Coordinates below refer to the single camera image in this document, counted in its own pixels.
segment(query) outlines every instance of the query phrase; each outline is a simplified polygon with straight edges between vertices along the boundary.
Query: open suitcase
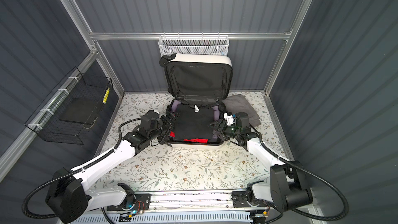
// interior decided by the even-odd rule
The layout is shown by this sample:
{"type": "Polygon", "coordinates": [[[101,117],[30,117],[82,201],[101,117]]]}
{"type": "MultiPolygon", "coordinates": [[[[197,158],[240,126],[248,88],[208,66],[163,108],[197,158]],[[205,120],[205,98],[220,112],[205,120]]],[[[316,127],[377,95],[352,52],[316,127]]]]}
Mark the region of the open suitcase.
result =
{"type": "Polygon", "coordinates": [[[210,124],[226,113],[224,100],[232,79],[226,56],[173,54],[162,56],[168,91],[175,97],[167,110],[178,112],[170,135],[162,140],[172,147],[218,149],[223,139],[210,124]]]}

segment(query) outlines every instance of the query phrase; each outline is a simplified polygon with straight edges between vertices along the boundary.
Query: black folded clothing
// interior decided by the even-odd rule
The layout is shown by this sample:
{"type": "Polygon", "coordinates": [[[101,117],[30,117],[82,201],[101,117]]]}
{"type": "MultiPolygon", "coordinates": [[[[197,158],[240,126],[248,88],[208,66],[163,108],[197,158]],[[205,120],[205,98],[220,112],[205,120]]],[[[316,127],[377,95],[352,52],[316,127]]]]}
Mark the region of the black folded clothing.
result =
{"type": "Polygon", "coordinates": [[[180,116],[173,128],[174,139],[212,139],[213,130],[209,126],[214,122],[214,110],[211,107],[200,107],[195,112],[195,106],[179,104],[177,110],[180,116]]]}

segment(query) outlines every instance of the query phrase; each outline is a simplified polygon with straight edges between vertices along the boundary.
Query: floral pattern surface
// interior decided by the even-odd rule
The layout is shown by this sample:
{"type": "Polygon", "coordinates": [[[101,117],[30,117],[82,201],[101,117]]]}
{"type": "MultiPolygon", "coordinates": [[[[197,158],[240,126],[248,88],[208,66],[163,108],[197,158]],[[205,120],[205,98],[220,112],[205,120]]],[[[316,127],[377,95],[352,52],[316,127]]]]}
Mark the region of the floral pattern surface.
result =
{"type": "MultiPolygon", "coordinates": [[[[263,140],[278,154],[284,155],[261,92],[239,92],[258,113],[261,125],[256,127],[263,140]]],[[[130,119],[139,118],[150,109],[164,114],[173,97],[169,93],[125,95],[113,122],[102,152],[115,145],[117,127],[130,119]]],[[[137,122],[122,127],[123,134],[137,122]]],[[[147,147],[136,157],[124,161],[107,172],[92,187],[113,187],[126,183],[134,191],[174,191],[198,189],[245,188],[247,183],[265,180],[267,168],[253,155],[231,142],[220,149],[189,149],[158,145],[147,147]]]]}

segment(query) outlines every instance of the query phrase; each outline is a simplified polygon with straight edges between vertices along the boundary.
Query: gray cloth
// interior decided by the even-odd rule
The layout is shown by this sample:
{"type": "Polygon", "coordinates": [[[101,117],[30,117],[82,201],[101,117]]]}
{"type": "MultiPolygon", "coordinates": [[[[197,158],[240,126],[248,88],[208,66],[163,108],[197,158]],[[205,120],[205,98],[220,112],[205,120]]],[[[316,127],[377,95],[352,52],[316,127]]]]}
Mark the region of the gray cloth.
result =
{"type": "Polygon", "coordinates": [[[232,114],[235,114],[237,112],[246,112],[249,116],[250,123],[254,127],[261,124],[260,117],[258,117],[258,114],[254,110],[254,108],[243,95],[236,94],[228,96],[222,102],[225,104],[227,112],[232,112],[232,114]]]}

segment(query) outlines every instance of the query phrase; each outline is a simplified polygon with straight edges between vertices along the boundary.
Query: yellow label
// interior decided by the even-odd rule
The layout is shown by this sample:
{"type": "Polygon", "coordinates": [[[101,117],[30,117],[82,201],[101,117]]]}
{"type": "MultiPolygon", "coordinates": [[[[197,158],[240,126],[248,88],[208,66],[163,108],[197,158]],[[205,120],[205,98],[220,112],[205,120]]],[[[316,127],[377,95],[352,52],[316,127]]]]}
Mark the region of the yellow label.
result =
{"type": "Polygon", "coordinates": [[[108,95],[109,95],[109,88],[106,90],[105,95],[103,97],[102,103],[106,103],[106,100],[108,99],[108,95]]]}

